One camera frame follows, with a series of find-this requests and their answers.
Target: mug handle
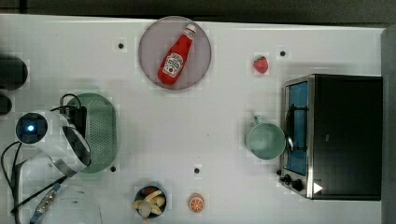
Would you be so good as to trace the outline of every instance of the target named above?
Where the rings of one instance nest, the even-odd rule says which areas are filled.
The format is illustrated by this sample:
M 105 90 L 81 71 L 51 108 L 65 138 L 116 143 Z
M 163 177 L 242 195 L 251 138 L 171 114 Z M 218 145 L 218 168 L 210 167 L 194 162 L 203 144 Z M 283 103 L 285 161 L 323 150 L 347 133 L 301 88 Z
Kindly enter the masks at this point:
M 254 121 L 256 122 L 256 125 L 261 124 L 262 123 L 262 116 L 255 115 L 254 116 Z

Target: green mug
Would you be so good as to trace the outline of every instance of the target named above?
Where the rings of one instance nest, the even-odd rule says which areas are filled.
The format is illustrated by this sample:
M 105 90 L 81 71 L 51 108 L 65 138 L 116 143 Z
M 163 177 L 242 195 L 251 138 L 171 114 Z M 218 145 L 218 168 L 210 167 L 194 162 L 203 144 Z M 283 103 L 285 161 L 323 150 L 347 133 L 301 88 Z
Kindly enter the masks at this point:
M 285 134 L 276 125 L 262 122 L 260 116 L 254 116 L 256 125 L 247 133 L 247 148 L 263 160 L 274 159 L 286 146 Z

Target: orange slice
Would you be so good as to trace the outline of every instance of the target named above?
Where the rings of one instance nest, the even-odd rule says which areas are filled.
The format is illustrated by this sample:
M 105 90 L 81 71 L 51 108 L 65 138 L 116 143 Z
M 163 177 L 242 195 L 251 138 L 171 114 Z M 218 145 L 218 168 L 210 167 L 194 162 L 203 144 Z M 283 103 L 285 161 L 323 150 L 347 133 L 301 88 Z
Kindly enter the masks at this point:
M 205 202 L 204 198 L 201 195 L 195 195 L 191 197 L 189 208 L 193 213 L 200 213 L 204 210 Z

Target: green colander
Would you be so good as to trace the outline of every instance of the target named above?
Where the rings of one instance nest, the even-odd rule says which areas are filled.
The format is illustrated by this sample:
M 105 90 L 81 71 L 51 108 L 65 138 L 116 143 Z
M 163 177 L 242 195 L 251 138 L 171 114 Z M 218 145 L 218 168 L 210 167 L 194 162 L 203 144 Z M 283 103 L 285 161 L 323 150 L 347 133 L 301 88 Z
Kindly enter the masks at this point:
M 78 98 L 87 107 L 85 139 L 91 147 L 91 164 L 82 172 L 96 173 L 107 168 L 119 150 L 116 110 L 105 97 L 96 93 L 83 93 Z M 67 104 L 78 106 L 76 99 Z

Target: ketchup bottle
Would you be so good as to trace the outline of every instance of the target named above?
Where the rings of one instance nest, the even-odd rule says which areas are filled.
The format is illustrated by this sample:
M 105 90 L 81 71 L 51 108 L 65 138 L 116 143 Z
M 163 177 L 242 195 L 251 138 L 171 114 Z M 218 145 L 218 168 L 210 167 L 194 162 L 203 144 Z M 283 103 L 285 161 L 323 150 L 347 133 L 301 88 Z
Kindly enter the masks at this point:
M 163 84 L 173 85 L 177 82 L 189 56 L 195 31 L 195 26 L 189 24 L 184 30 L 183 35 L 178 38 L 176 44 L 169 49 L 163 58 L 163 62 L 158 70 L 158 78 Z

